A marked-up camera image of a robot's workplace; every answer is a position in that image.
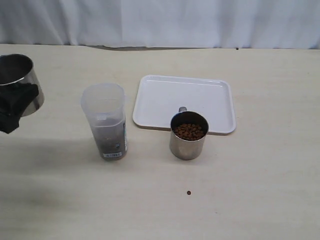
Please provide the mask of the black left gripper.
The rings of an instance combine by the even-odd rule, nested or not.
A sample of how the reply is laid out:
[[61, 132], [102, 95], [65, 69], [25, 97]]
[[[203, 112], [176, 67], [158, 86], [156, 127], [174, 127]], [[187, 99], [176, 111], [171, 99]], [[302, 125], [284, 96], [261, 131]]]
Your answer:
[[0, 131], [12, 133], [19, 127], [20, 116], [39, 109], [39, 87], [34, 83], [17, 83], [0, 87]]

